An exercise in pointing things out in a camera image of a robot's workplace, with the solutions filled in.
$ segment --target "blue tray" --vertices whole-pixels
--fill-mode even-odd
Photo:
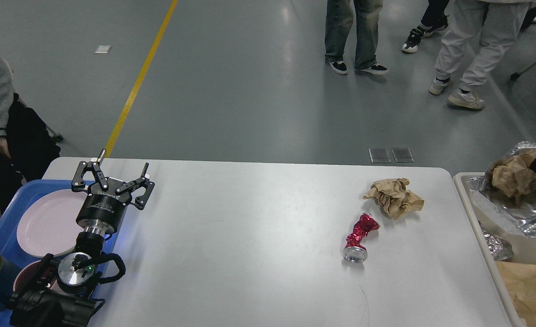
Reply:
[[[17,225],[21,216],[35,201],[54,191],[70,189],[70,180],[34,180],[23,185],[15,193],[12,202],[4,215],[0,218],[0,253],[15,263],[18,267],[25,267],[40,258],[32,257],[24,252],[17,242]],[[110,240],[104,243],[103,251],[111,253],[114,248],[118,233],[115,233]],[[106,271],[106,263],[101,265],[100,271]],[[0,326],[10,326],[10,316],[12,311],[0,312]]]

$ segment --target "white pants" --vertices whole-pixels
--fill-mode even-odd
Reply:
[[[459,68],[467,43],[480,31],[480,49],[461,77],[465,91],[486,82],[516,37],[530,2],[492,4],[477,0],[455,0],[449,31],[435,62],[438,79],[448,79]]]

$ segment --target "yellow floor line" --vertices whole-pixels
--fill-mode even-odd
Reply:
[[[173,11],[175,10],[176,5],[177,5],[177,0],[173,0],[171,5],[169,6],[169,10],[167,11],[167,14],[165,15],[165,19],[163,19],[162,21],[162,24],[161,24],[161,27],[159,28],[157,36],[155,37],[155,40],[153,41],[153,45],[151,45],[151,50],[149,50],[149,54],[147,55],[147,58],[145,59],[145,62],[143,63],[141,72],[139,72],[139,76],[137,77],[137,80],[135,81],[135,85],[133,85],[131,94],[128,95],[127,103],[125,103],[123,107],[123,111],[121,112],[120,116],[118,116],[118,120],[117,120],[116,125],[114,126],[113,132],[110,133],[110,137],[105,147],[106,148],[105,157],[110,157],[110,153],[113,150],[114,144],[116,143],[118,139],[118,135],[120,134],[121,129],[123,128],[125,120],[127,120],[128,113],[131,111],[131,107],[133,106],[133,103],[135,102],[137,93],[139,93],[141,84],[143,84],[145,75],[147,74],[147,71],[149,70],[149,66],[151,65],[151,62],[153,61],[155,52],[157,52],[157,48],[158,48],[159,43],[161,42],[162,35],[165,33],[165,29],[167,28],[167,24],[169,23],[169,20],[171,19],[171,15],[173,14]]]

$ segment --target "caster wheel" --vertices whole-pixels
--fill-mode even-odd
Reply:
[[[60,142],[64,141],[64,137],[60,133],[58,133],[58,135],[52,136],[52,139],[54,139],[54,141],[56,141],[56,143],[60,143]]]

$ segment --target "white bin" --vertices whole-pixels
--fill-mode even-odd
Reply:
[[[526,238],[525,236],[507,234],[504,232],[504,230],[493,223],[486,215],[484,215],[480,209],[472,205],[469,197],[469,190],[467,188],[467,184],[465,183],[465,177],[482,175],[483,173],[459,173],[456,174],[453,179],[455,187],[457,188],[459,196],[461,197],[461,201],[463,202],[465,212],[467,213],[469,221],[472,224],[473,232],[475,233],[477,241],[480,244],[480,248],[482,249],[482,253],[486,259],[488,268],[492,273],[494,283],[496,284],[498,292],[500,293],[500,298],[502,298],[502,302],[504,303],[504,307],[508,313],[508,317],[514,327],[526,327],[517,316],[516,310],[512,304],[512,300],[508,295],[504,281],[502,280],[502,277],[498,272],[498,268],[496,267],[496,263],[492,258],[490,250],[488,249],[478,221],[482,223],[482,227],[485,230],[493,234],[497,234],[512,244],[514,256],[512,259],[509,259],[509,261],[513,263],[530,263],[536,265],[536,238],[531,239]]]

